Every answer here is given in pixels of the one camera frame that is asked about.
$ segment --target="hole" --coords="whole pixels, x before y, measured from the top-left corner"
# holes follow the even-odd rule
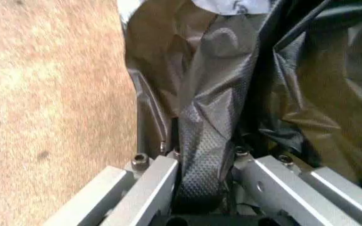
[[[260,192],[265,191],[265,186],[263,185],[262,181],[258,181],[258,183],[256,183],[256,188],[258,188]]]
[[[136,161],[143,161],[143,160],[145,160],[145,156],[142,155],[142,154],[136,154],[136,156],[134,157],[134,159],[135,159]]]
[[[181,217],[174,217],[167,221],[165,226],[188,226],[188,222]]]
[[[262,218],[259,220],[258,226],[279,226],[279,224],[271,218]]]

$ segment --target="screw head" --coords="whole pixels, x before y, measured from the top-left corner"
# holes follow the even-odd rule
[[[281,154],[278,156],[278,160],[283,163],[283,165],[286,165],[286,166],[291,166],[293,165],[293,159],[288,156],[288,155],[285,155],[285,154]]]
[[[247,151],[245,148],[241,147],[241,146],[236,146],[236,147],[234,148],[234,150],[235,150],[235,152],[236,152],[236,156],[237,156],[237,157],[241,157],[241,156],[246,156],[246,155],[248,155],[248,151]]]
[[[145,153],[136,154],[131,160],[133,170],[145,171],[149,167],[149,157]]]

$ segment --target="dark stain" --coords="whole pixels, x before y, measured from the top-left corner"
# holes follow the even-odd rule
[[[46,159],[48,156],[49,156],[49,152],[48,152],[48,151],[40,152],[40,153],[37,155],[37,161],[44,160],[44,159]]]

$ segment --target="wrinkled plastic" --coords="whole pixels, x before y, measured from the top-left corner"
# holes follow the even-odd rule
[[[362,186],[362,2],[274,0],[266,13],[221,16],[147,0],[131,12],[120,14],[131,15],[138,152],[180,149],[174,207],[224,199],[235,145],[290,151]]]

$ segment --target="hex socket bolt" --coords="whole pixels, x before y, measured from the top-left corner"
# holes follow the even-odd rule
[[[149,167],[149,157],[145,153],[136,154],[131,160],[133,170],[145,171]]]

